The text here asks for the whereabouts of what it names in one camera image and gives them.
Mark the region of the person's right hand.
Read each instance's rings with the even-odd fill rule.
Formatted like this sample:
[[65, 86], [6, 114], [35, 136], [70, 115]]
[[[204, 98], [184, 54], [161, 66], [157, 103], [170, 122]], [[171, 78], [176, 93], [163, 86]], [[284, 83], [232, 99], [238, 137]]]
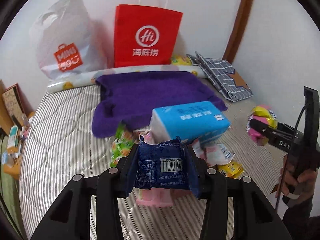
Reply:
[[294, 200], [294, 205], [299, 205], [302, 202], [310, 199], [313, 197], [313, 194], [315, 192], [315, 183], [318, 176], [318, 171], [314, 171], [311, 169], [305, 170], [303, 173], [301, 173], [297, 179], [295, 179], [292, 175], [295, 171], [294, 166], [287, 161], [287, 154], [284, 155], [283, 158], [283, 167], [280, 170], [280, 177], [279, 182], [281, 182], [281, 176], [283, 175], [285, 171], [284, 176], [284, 182], [282, 184], [282, 188], [277, 190], [276, 197], [279, 198], [280, 194], [282, 193], [284, 196], [288, 196], [289, 194], [289, 188], [288, 186], [297, 187], [298, 185], [304, 185], [304, 188], [302, 189], [299, 197]]

